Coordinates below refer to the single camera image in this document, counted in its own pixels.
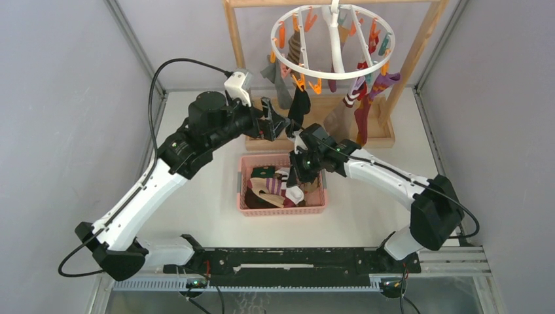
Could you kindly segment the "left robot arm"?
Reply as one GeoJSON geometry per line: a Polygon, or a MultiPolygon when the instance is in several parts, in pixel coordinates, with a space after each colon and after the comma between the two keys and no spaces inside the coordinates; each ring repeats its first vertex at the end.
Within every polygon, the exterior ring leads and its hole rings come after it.
{"type": "Polygon", "coordinates": [[[190,236],[140,241],[137,233],[164,201],[213,160],[213,152],[235,138],[274,141],[290,120],[277,113],[271,100],[248,107],[228,93],[208,91],[188,106],[183,124],[160,145],[153,168],[146,171],[116,206],[94,223],[81,222],[75,233],[102,271],[115,281],[143,268],[181,265],[200,271],[205,256],[190,236]]]}

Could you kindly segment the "taupe sock red-white cuff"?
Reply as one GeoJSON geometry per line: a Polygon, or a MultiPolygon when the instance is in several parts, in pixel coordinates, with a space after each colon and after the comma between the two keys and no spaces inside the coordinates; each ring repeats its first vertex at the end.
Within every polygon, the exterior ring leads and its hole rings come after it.
{"type": "Polygon", "coordinates": [[[365,86],[365,83],[355,85],[324,119],[324,129],[337,143],[349,139],[349,131],[354,119],[354,104],[363,93],[365,86]]]}

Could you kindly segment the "beige orange green argyle sock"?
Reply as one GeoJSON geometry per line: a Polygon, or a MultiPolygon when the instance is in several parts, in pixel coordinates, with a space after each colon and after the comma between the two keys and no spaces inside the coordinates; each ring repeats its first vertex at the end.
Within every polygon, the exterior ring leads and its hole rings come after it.
{"type": "Polygon", "coordinates": [[[305,194],[317,192],[322,186],[321,173],[318,173],[316,178],[310,182],[302,183],[302,189],[305,194]]]}

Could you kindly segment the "green yellow dotted sock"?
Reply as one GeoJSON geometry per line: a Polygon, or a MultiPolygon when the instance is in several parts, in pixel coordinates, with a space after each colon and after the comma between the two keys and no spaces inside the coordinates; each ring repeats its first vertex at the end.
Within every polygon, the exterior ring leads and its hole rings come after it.
{"type": "Polygon", "coordinates": [[[276,172],[275,166],[254,167],[251,172],[251,178],[273,178],[276,172]]]}

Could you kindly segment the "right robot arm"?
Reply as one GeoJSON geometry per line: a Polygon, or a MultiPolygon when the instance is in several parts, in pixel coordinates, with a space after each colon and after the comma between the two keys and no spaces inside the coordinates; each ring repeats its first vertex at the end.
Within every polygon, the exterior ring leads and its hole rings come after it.
{"type": "Polygon", "coordinates": [[[337,173],[388,193],[408,210],[408,225],[390,234],[380,246],[378,263],[384,271],[397,271],[406,257],[422,249],[442,248],[465,216],[466,208],[443,175],[430,179],[404,171],[350,139],[336,141],[319,124],[288,136],[294,141],[289,156],[298,181],[313,181],[321,171],[337,173]]]}

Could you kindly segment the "beige purple striped sock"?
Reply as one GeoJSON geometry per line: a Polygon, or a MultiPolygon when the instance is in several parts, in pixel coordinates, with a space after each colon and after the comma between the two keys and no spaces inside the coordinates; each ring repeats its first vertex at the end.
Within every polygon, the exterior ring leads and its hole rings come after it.
{"type": "Polygon", "coordinates": [[[277,179],[250,178],[247,181],[248,188],[258,197],[271,203],[273,208],[285,208],[286,199],[281,193],[281,182],[277,179]]]}

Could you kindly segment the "white black striped sock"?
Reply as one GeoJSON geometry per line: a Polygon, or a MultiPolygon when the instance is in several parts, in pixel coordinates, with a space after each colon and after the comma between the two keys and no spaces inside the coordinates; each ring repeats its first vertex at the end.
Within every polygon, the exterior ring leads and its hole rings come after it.
{"type": "Polygon", "coordinates": [[[290,179],[290,168],[282,167],[276,170],[274,176],[281,181],[281,191],[283,196],[287,201],[298,205],[301,201],[304,201],[304,191],[299,187],[299,185],[294,185],[295,179],[290,179]]]}

